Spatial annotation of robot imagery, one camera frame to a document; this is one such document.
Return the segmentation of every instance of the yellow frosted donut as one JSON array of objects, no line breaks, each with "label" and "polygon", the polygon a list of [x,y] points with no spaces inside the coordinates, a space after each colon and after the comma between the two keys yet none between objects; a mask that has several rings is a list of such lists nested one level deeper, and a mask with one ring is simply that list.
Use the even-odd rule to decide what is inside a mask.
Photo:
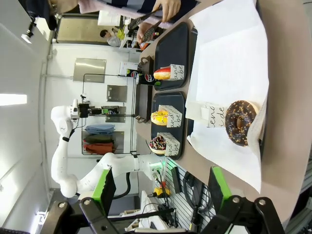
[{"label": "yellow frosted donut", "polygon": [[167,119],[168,119],[168,111],[156,111],[151,115],[151,121],[156,125],[166,126]]}]

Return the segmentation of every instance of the donut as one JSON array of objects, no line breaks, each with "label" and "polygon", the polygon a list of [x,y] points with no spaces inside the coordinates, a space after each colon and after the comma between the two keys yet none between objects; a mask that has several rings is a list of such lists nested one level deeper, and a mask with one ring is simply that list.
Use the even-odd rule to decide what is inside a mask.
[{"label": "donut", "polygon": [[248,146],[247,132],[257,113],[257,107],[247,101],[236,101],[229,106],[225,115],[225,128],[233,143]]},{"label": "donut", "polygon": [[151,114],[152,123],[160,126],[166,126],[168,119],[168,111],[156,111]]},{"label": "donut", "polygon": [[166,152],[166,141],[162,136],[157,136],[150,142],[150,149],[157,155],[164,155]]},{"label": "donut", "polygon": [[171,67],[160,68],[154,72],[155,79],[170,79]]}]

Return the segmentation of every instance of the blue folded cloth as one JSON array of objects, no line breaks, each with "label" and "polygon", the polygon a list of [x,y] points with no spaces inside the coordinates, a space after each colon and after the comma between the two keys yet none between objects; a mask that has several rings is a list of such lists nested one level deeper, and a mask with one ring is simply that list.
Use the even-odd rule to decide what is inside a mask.
[{"label": "blue folded cloth", "polygon": [[85,129],[90,134],[106,134],[111,135],[115,130],[115,125],[113,124],[93,124],[89,125]]}]

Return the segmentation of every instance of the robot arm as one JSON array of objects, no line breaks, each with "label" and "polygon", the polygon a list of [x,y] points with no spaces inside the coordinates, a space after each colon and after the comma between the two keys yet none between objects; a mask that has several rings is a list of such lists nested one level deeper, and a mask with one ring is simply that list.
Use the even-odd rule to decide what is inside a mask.
[{"label": "robot arm", "polygon": [[79,118],[78,101],[73,106],[57,106],[51,111],[51,120],[60,134],[58,147],[51,163],[51,177],[60,184],[60,190],[65,197],[73,197],[77,192],[83,193],[95,189],[104,169],[112,167],[113,177],[135,171],[143,171],[153,180],[152,169],[162,168],[162,158],[151,154],[134,157],[131,154],[115,155],[107,153],[100,162],[83,179],[67,174],[68,142],[73,130],[72,120]]}]

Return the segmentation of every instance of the chocolate donut with sprinkles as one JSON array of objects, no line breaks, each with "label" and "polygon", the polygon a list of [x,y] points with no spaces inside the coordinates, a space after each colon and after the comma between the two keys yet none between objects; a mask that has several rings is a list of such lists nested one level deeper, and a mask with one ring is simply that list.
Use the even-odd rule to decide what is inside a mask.
[{"label": "chocolate donut with sprinkles", "polygon": [[166,141],[162,136],[152,139],[149,147],[157,155],[164,155],[166,153]]},{"label": "chocolate donut with sprinkles", "polygon": [[236,101],[229,106],[225,115],[225,128],[233,143],[248,146],[247,132],[257,113],[257,107],[247,101]]}]

